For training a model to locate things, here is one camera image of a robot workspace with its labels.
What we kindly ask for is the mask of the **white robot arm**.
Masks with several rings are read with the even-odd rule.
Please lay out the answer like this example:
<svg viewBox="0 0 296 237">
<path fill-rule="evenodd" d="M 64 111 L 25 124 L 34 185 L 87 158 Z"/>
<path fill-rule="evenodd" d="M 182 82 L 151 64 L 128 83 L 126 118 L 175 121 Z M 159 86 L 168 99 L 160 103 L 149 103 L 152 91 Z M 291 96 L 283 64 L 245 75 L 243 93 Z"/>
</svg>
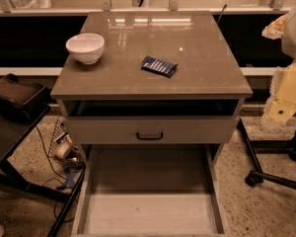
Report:
<svg viewBox="0 0 296 237">
<path fill-rule="evenodd" d="M 265 27 L 262 35 L 281 39 L 282 52 L 293 58 L 289 66 L 278 67 L 274 72 L 262 115 L 265 126 L 284 125 L 296 113 L 296 5 Z"/>
</svg>

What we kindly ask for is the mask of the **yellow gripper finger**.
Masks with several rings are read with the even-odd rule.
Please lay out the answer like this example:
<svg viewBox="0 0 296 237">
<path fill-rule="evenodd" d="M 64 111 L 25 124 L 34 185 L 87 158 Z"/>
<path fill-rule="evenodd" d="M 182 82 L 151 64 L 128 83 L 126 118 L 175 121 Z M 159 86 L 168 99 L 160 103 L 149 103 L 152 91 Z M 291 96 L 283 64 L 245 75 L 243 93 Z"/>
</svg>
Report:
<svg viewBox="0 0 296 237">
<path fill-rule="evenodd" d="M 284 26 L 286 23 L 286 18 L 286 14 L 278 17 L 276 20 L 271 22 L 262 30 L 261 35 L 271 40 L 281 39 L 283 35 Z"/>
<path fill-rule="evenodd" d="M 276 69 L 269 93 L 261 122 L 264 126 L 286 124 L 296 113 L 296 62 Z"/>
</svg>

